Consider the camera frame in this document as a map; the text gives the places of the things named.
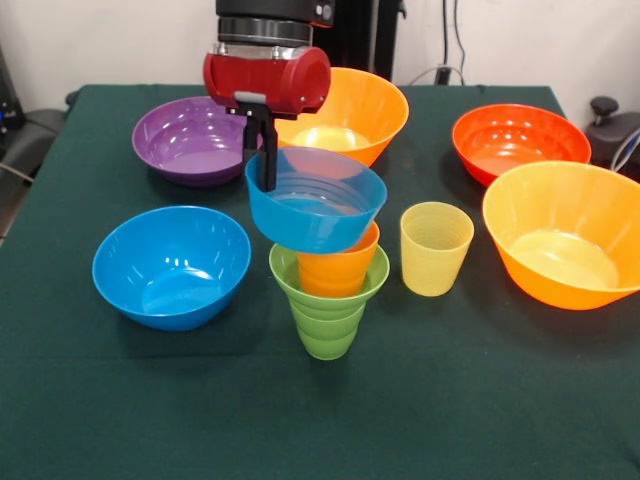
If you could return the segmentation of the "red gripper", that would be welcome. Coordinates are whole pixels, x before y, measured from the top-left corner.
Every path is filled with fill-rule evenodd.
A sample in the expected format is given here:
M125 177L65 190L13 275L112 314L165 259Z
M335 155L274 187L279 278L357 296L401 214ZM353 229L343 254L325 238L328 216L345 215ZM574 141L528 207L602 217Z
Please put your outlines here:
M315 113L324 104L331 84L331 67L317 47L250 47L231 45L226 55L209 53L203 65L204 85L220 106L237 108L261 104L279 116ZM264 192L276 187L278 134L274 118L263 120L246 114L243 155L261 149L259 186Z

